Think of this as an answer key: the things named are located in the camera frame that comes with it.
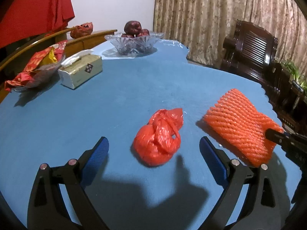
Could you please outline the red cloth cover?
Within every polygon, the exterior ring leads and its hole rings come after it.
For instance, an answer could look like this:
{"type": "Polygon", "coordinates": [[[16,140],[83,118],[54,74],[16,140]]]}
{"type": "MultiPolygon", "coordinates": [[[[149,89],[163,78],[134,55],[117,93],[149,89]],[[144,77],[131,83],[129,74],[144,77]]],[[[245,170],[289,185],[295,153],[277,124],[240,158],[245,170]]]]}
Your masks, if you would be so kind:
{"type": "Polygon", "coordinates": [[[61,30],[75,17],[71,0],[14,0],[1,19],[1,48],[61,30]]]}

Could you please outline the green potted plant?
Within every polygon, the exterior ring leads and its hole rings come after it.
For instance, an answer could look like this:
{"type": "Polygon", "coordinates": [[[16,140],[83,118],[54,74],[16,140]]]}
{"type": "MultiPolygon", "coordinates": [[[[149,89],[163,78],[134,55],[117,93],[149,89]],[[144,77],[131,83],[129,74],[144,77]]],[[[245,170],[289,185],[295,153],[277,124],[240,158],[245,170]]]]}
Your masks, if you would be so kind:
{"type": "Polygon", "coordinates": [[[290,72],[292,79],[306,92],[306,77],[291,60],[282,60],[281,64],[290,72]]]}

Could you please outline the red knotted plastic bag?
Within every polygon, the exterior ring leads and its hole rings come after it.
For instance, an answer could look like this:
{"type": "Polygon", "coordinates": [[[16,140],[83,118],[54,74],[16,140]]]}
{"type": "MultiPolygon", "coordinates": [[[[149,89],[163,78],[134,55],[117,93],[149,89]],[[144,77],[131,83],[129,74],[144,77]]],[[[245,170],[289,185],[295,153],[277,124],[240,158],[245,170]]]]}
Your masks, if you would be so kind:
{"type": "Polygon", "coordinates": [[[183,124],[181,108],[156,111],[134,138],[133,149],[137,156],[150,167],[167,163],[180,148],[179,130],[183,124]]]}

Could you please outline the patterned beige curtain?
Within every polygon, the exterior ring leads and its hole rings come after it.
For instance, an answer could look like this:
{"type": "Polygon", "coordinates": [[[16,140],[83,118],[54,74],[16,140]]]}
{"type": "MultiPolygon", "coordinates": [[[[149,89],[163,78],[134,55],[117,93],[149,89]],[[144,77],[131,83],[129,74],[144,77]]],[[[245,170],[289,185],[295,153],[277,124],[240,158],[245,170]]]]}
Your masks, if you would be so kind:
{"type": "Polygon", "coordinates": [[[219,67],[238,20],[270,32],[276,58],[306,73],[306,17],[295,0],[155,0],[153,29],[186,45],[192,61],[219,67]]]}

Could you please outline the blue tablecloth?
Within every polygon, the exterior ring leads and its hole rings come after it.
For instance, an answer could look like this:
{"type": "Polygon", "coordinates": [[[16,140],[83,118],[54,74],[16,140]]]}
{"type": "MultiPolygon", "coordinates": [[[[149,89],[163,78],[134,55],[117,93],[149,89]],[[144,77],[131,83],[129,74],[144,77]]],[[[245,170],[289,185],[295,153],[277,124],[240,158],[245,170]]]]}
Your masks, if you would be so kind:
{"type": "Polygon", "coordinates": [[[223,191],[200,153],[200,139],[207,136],[236,157],[201,119],[233,88],[277,120],[260,84],[190,64],[184,47],[167,42],[144,57],[105,59],[103,71],[75,90],[53,80],[41,92],[10,93],[1,103],[3,197],[26,224],[40,164],[62,166],[104,136],[108,156],[85,191],[109,228],[198,229],[223,191]],[[183,110],[181,147],[165,165],[144,166],[133,140],[154,112],[173,108],[183,110]]]}

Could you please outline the red ornament on cabinet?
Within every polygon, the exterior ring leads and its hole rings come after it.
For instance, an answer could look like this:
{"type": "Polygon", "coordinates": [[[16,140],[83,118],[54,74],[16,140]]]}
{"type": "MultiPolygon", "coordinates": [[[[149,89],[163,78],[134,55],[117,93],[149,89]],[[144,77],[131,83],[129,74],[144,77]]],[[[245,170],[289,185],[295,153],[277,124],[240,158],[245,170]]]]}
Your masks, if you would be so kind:
{"type": "Polygon", "coordinates": [[[91,35],[92,32],[93,32],[93,23],[87,22],[74,27],[74,29],[70,32],[70,37],[72,39],[78,39],[80,37],[91,35]]]}

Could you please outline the tissue box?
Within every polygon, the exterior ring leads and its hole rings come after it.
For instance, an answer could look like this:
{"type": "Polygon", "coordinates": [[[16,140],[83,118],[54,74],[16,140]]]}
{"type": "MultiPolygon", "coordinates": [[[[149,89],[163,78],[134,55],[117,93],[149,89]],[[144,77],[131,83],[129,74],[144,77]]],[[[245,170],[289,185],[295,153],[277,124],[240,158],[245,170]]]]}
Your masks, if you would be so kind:
{"type": "Polygon", "coordinates": [[[102,72],[102,57],[94,55],[92,49],[82,50],[66,58],[58,70],[61,84],[76,89],[102,72]]]}

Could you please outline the dark red apples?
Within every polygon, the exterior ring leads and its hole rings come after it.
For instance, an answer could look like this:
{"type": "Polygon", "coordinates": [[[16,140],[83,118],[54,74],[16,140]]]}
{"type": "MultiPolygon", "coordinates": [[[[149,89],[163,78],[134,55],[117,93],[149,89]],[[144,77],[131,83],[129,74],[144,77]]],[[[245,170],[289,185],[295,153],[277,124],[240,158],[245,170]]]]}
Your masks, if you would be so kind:
{"type": "Polygon", "coordinates": [[[142,25],[138,21],[129,21],[124,26],[124,33],[121,37],[135,38],[141,36],[149,36],[150,32],[148,29],[143,29],[142,25]]]}

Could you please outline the dark wooden side table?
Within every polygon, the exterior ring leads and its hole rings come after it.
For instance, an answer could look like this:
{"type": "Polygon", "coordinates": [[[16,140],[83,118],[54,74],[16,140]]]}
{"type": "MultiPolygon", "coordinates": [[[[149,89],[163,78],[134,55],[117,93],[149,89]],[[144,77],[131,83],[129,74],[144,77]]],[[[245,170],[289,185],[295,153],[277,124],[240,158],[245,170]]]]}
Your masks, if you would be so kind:
{"type": "Polygon", "coordinates": [[[306,135],[306,88],[284,65],[273,67],[278,117],[294,132],[306,135]]]}

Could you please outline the glass fruit bowl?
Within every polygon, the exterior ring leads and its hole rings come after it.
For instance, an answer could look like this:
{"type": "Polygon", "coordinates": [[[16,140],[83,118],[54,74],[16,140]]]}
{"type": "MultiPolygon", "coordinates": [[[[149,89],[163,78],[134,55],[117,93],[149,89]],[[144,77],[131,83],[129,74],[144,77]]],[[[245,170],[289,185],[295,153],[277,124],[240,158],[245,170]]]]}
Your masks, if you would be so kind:
{"type": "Polygon", "coordinates": [[[149,53],[153,50],[155,43],[164,37],[164,33],[150,32],[147,36],[135,38],[122,37],[122,33],[106,35],[105,40],[109,41],[120,55],[138,55],[149,53]]]}

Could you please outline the red snack wrapper dish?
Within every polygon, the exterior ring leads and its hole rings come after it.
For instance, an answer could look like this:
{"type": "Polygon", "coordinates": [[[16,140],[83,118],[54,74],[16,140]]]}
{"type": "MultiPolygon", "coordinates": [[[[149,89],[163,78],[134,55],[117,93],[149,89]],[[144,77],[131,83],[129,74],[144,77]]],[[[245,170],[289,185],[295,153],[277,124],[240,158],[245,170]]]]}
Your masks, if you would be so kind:
{"type": "Polygon", "coordinates": [[[22,72],[13,80],[5,81],[4,89],[8,92],[13,89],[23,92],[47,83],[58,71],[62,61],[65,60],[64,50],[67,42],[68,40],[62,40],[42,51],[36,52],[22,72]]]}

